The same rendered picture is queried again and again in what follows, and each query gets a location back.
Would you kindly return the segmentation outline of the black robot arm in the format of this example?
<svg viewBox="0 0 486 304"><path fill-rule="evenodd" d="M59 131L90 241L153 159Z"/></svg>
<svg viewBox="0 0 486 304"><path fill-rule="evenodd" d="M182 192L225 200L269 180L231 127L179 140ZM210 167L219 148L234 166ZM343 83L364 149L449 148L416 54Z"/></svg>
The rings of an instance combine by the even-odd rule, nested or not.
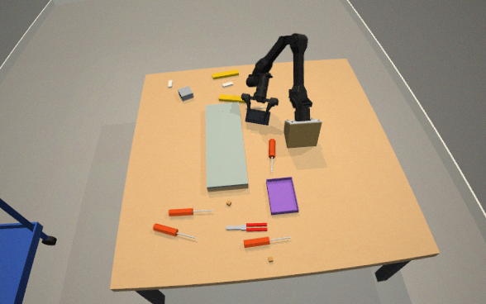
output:
<svg viewBox="0 0 486 304"><path fill-rule="evenodd" d="M257 88L257 85L269 87L269 79L273 75L269 72L274 60L287 45L293 52L293 87L288 90L288 98L295 108L295 121L311 121L310 107L312 101L307 97L304 86L304 52L307 48L308 38L305 35L293 33L290 36L280 36L266 56L259 60L252 74L249 74L246 85L248 88Z"/></svg>

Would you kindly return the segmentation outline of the purple open-top tray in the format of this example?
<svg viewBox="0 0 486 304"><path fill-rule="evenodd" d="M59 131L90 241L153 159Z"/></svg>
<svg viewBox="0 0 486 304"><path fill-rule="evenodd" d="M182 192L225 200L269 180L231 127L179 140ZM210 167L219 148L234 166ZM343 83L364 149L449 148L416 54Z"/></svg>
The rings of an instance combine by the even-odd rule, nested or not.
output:
<svg viewBox="0 0 486 304"><path fill-rule="evenodd" d="M271 215L298 212L293 177L266 179Z"/></svg>

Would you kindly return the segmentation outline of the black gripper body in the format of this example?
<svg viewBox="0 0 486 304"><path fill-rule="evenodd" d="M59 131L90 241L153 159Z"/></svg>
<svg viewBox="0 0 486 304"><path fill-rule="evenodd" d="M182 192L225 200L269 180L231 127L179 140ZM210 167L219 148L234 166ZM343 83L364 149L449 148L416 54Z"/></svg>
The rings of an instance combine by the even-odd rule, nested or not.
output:
<svg viewBox="0 0 486 304"><path fill-rule="evenodd" d="M251 96L249 93L242 93L241 99L242 100L249 99L249 100L262 101L262 102L271 102L271 103L274 103L274 105L278 106L279 105L279 99L276 98L276 97L266 98L267 92L268 92L267 86L257 85L255 96ZM258 99L256 99L256 98L258 98Z"/></svg>

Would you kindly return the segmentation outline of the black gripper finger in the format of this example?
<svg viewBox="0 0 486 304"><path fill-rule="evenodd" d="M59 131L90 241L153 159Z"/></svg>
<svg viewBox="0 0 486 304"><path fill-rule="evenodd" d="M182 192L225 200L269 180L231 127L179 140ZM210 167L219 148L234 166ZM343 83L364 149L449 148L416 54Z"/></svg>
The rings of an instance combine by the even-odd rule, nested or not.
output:
<svg viewBox="0 0 486 304"><path fill-rule="evenodd" d="M249 99L244 99L244 101L247 104L247 109L248 109L248 114L249 114L251 101Z"/></svg>
<svg viewBox="0 0 486 304"><path fill-rule="evenodd" d="M267 116L267 114L268 114L268 112L269 112L269 110L270 110L271 107L274 107L274 103L268 102L268 105L267 105L267 108L266 108L266 112L265 112L264 117Z"/></svg>

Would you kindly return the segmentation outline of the yellow flat bar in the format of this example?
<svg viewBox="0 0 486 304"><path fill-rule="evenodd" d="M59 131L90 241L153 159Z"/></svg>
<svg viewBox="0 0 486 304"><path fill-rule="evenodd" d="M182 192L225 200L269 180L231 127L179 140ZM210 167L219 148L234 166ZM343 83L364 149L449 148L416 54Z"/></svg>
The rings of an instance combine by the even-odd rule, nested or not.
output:
<svg viewBox="0 0 486 304"><path fill-rule="evenodd" d="M241 96L236 96L236 95L220 94L218 99L219 99L219 101L224 101L224 102L242 102L242 103L246 103L244 100L241 99Z"/></svg>
<svg viewBox="0 0 486 304"><path fill-rule="evenodd" d="M212 74L213 79L228 78L239 75L238 69Z"/></svg>

